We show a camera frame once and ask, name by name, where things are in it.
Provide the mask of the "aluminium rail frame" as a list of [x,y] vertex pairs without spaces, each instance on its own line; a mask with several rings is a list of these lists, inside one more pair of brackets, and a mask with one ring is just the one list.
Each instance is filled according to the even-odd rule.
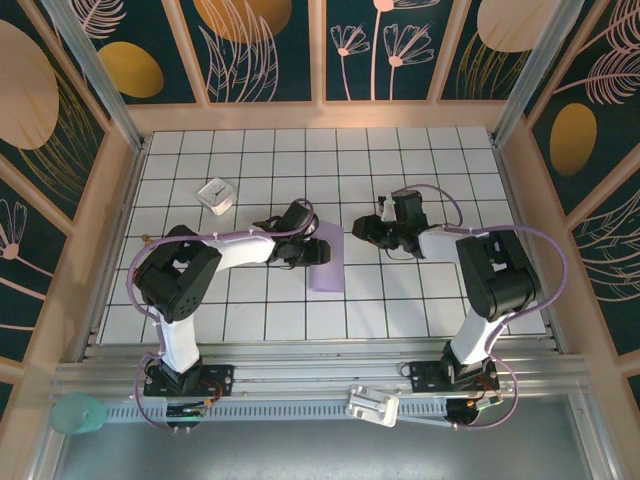
[[[200,352],[207,363],[234,366],[234,400],[338,399],[352,385],[407,397],[412,389],[401,374],[402,365],[437,360],[444,344],[432,338],[262,341],[206,344]],[[78,391],[126,401],[147,349],[145,345],[90,346],[82,362],[58,365],[51,395]],[[559,353],[548,337],[503,337],[494,352],[505,363],[498,372],[507,394],[546,396],[591,389],[584,359]]]

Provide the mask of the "small electronics board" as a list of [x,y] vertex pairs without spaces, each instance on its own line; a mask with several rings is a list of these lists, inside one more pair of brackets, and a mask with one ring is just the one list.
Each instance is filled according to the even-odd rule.
[[445,419],[456,425],[472,425],[482,410],[501,403],[502,399],[498,396],[482,399],[448,399]]
[[170,403],[166,407],[165,416],[167,418],[199,418],[203,417],[209,410],[208,401],[197,401],[190,403]]

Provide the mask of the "translucent teal cup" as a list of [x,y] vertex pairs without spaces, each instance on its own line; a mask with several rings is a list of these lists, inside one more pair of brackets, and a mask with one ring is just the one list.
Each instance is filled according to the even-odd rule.
[[76,435],[97,431],[107,420],[108,409],[101,401],[84,393],[63,395],[53,406],[49,424],[57,433]]

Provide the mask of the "lilac paper sheet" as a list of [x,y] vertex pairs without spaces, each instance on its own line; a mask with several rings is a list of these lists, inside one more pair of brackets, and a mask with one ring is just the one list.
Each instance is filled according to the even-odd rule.
[[320,221],[313,235],[329,245],[329,262],[309,268],[309,289],[320,293],[343,293],[344,280],[344,230],[340,225]]

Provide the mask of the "white plastic bracket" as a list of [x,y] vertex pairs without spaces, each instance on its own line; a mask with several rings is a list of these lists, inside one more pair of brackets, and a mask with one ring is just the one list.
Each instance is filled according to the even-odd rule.
[[365,386],[352,386],[345,412],[348,416],[392,428],[399,410],[399,398]]

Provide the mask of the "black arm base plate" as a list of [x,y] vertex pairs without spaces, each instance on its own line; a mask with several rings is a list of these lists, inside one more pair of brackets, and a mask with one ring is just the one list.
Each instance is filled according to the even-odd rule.
[[498,391],[500,383],[493,361],[484,370],[465,374],[460,381],[451,382],[439,361],[412,361],[402,363],[398,373],[408,379],[413,393],[480,392]]
[[175,373],[161,364],[148,367],[145,376],[145,397],[225,397],[232,393],[234,367],[197,364],[185,373]]

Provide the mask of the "aluminium corner post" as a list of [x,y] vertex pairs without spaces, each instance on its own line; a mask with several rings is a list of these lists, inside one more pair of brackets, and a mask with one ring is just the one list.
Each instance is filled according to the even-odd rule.
[[492,145],[500,149],[520,120],[526,105],[543,80],[549,66],[576,23],[585,0],[559,0],[540,38],[516,80],[497,124],[492,131]]
[[120,129],[129,146],[140,153],[144,146],[144,136],[136,127],[127,105],[110,78],[103,62],[84,33],[67,0],[41,0],[52,21],[74,57],[83,68],[100,100]]

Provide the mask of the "white square clock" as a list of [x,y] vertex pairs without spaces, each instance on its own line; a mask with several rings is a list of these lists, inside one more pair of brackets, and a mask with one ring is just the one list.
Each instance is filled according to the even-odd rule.
[[225,214],[236,200],[236,189],[221,178],[213,178],[198,192],[197,199],[214,215]]

